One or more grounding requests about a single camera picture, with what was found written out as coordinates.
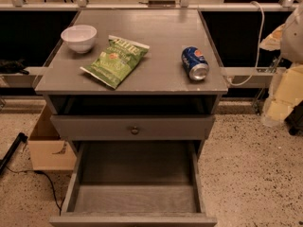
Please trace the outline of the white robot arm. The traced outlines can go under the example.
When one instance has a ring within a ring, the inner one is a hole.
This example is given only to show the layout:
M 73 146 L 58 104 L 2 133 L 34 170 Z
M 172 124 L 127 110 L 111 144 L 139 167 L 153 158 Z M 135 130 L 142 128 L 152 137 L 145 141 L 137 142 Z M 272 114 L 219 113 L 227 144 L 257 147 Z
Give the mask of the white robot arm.
M 292 63 L 283 73 L 275 73 L 265 100 L 261 122 L 273 127 L 282 123 L 303 101 L 303 4 L 260 43 L 264 50 L 280 50 L 282 59 Z

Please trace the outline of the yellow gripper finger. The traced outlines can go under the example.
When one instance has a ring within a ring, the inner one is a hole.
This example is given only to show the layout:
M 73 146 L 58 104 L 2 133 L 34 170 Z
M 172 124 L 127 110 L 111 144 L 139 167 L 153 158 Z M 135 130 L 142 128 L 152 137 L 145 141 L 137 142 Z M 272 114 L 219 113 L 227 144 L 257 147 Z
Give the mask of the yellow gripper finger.
M 303 65 L 293 64 L 289 69 L 278 69 L 271 81 L 261 122 L 268 127 L 282 123 L 303 101 Z
M 267 51 L 279 50 L 283 28 L 284 25 L 278 26 L 272 33 L 261 41 L 259 47 Z

